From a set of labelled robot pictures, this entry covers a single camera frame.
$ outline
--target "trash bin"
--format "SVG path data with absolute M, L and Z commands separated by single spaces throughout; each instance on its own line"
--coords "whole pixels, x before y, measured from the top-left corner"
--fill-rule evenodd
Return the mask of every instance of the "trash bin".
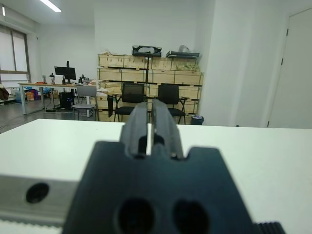
M 191 125 L 203 125 L 203 116 L 192 116 Z

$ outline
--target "floor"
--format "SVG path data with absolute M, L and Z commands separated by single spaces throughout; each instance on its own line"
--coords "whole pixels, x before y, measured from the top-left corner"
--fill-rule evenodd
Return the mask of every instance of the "floor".
M 51 109 L 50 99 L 45 100 L 46 107 Z M 59 100 L 55 99 L 55 105 L 59 104 Z M 36 111 L 31 114 L 23 115 L 22 106 L 20 103 L 9 103 L 0 106 L 0 133 L 4 133 L 13 128 L 19 127 L 28 122 L 34 121 L 39 118 L 45 119 L 64 119 L 73 120 L 73 112 L 66 110 L 59 110 L 58 112 L 46 112 L 41 109 L 41 101 L 27 101 L 26 107 L 28 112 Z M 79 120 L 81 121 L 94 121 L 93 116 L 87 117 L 86 111 L 80 112 Z

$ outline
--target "ceiling light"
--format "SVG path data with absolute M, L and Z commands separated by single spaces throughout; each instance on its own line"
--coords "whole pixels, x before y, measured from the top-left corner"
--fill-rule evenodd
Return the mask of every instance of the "ceiling light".
M 61 12 L 61 10 L 57 6 L 55 6 L 53 3 L 51 3 L 49 0 L 40 0 L 40 1 L 42 1 L 44 4 L 46 4 L 48 7 L 50 7 L 55 12 Z

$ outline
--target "table leg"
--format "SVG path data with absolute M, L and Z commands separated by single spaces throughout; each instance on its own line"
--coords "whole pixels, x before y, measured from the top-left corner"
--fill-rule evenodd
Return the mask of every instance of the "table leg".
M 90 105 L 90 97 L 89 96 L 87 96 L 87 105 Z M 87 117 L 90 117 L 90 110 L 87 110 Z
M 24 87 L 20 84 L 19 85 L 19 92 L 20 92 L 20 98 L 21 98 L 21 106 L 23 108 L 23 114 L 26 115 L 26 103 L 25 103 L 25 93 L 24 93 Z
M 40 94 L 41 94 L 41 103 L 42 103 L 42 108 L 45 109 L 45 105 L 44 105 L 44 94 L 43 94 L 43 88 L 40 87 Z

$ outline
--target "table surface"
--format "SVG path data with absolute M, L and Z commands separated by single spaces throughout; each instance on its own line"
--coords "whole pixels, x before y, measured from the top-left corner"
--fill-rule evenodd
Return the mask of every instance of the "table surface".
M 82 85 L 73 85 L 73 84 L 37 84 L 37 83 L 19 83 L 19 85 L 23 86 L 39 86 L 39 87 L 64 87 L 64 88 L 77 88 Z
M 49 119 L 22 125 L 0 134 L 0 174 L 80 180 L 94 143 L 118 141 L 122 125 Z M 178 128 L 184 154 L 194 146 L 220 149 L 253 221 L 280 221 L 287 233 L 312 233 L 312 130 Z M 0 221 L 1 227 L 7 233 L 38 228 L 28 232 L 30 227 Z

